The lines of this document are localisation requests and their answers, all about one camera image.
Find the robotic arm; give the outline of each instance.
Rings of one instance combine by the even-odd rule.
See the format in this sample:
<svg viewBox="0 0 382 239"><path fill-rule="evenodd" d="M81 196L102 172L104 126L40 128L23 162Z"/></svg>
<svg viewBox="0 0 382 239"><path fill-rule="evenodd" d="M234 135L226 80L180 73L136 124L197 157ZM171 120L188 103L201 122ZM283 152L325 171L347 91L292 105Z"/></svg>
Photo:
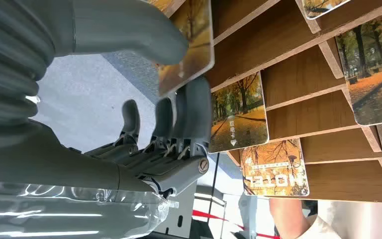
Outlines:
<svg viewBox="0 0 382 239"><path fill-rule="evenodd" d="M37 236L26 231L43 227L43 221L32 221L40 214L35 212L42 212L43 208L46 211L103 210L111 215L106 220L125 218L120 228L128 233L120 236L138 235L140 230L130 229L146 225L145 217L152 215L142 218L128 215L131 210L138 210L131 209L130 204L125 210L113 205L103 209L104 204L84 207L80 203L88 201L84 195L92 195L92 202L100 202L103 197L106 203L132 200L135 197L128 194L130 191L167 198L179 194L208 170L206 148L210 138L211 100L208 82L203 77L178 90L175 123L171 101L158 102L156 128L149 145L141 150L136 145L139 113L132 100L123 106L125 125L119 139L82 154L62 146L51 128L29 119L37 113L37 107L25 98L37 95L36 81L44 76L57 56L130 49L156 63L176 64L187 48L187 41L172 23L158 9L141 0L0 0L0 209L11 211L0 211L0 226L9 225L8 230L16 230L0 232L0 236ZM28 186L15 199L8 199L3 194L16 189L7 183ZM38 193L44 188L40 185L54 186ZM92 193L75 190L80 188L95 190ZM45 197L55 190L58 197L55 194ZM81 200L75 200L77 204L60 204L63 198L70 198L62 197L67 193ZM41 209L36 206L31 209L35 202L28 201L30 197L43 199ZM8 207L8 201L18 205L17 208L29 208L29 216L23 214L25 211ZM58 219L54 223L58 228L65 228L67 222L70 221ZM82 223L83 228L88 228L97 221ZM108 225L112 230L118 229L116 225ZM148 226L144 232L154 227Z"/></svg>

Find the gray plastic finger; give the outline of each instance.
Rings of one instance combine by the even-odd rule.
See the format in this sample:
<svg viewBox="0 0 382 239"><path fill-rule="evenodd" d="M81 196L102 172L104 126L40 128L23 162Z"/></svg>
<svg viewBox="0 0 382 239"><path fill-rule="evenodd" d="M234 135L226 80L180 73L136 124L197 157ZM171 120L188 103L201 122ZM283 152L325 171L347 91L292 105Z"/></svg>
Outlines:
<svg viewBox="0 0 382 239"><path fill-rule="evenodd" d="M18 0L51 35L56 55L132 50L156 63L178 64L188 41L142 0Z"/></svg>
<svg viewBox="0 0 382 239"><path fill-rule="evenodd" d="M134 100L128 100L124 103L122 106L122 116L124 118L124 127L122 128L121 135L129 135L137 142L138 134L140 133L140 114Z"/></svg>
<svg viewBox="0 0 382 239"><path fill-rule="evenodd" d="M156 105L156 127L153 136L169 137L172 133L173 113L169 98L160 100Z"/></svg>
<svg viewBox="0 0 382 239"><path fill-rule="evenodd" d="M190 81L177 91L177 121L173 138L210 141L210 85L203 77Z"/></svg>

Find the white floor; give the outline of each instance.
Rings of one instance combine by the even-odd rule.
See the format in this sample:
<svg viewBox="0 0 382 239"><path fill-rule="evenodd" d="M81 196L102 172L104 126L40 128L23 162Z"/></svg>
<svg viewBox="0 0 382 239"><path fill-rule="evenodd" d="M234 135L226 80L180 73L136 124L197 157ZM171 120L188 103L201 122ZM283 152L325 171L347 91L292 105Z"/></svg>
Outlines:
<svg viewBox="0 0 382 239"><path fill-rule="evenodd" d="M39 113L66 147L88 151L114 142L123 126L122 104L134 99L141 116L139 147L150 141L154 104L101 55L55 58L40 86Z"/></svg>

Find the white sleeve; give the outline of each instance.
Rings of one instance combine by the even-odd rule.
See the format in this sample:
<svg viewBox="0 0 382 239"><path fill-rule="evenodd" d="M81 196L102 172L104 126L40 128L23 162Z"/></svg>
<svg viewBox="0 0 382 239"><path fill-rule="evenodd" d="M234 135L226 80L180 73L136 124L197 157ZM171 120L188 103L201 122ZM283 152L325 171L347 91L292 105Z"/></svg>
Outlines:
<svg viewBox="0 0 382 239"><path fill-rule="evenodd" d="M311 227L297 239L341 239L333 228L317 215L309 216L307 220Z"/></svg>

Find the transparent plastic cover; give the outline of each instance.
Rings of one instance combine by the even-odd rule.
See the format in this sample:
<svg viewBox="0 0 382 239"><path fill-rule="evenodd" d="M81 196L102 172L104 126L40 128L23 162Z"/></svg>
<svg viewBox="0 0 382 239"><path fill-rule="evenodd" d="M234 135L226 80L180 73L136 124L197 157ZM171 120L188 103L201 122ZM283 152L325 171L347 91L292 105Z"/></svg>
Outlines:
<svg viewBox="0 0 382 239"><path fill-rule="evenodd" d="M168 211L152 192L0 183L0 238L138 238Z"/></svg>

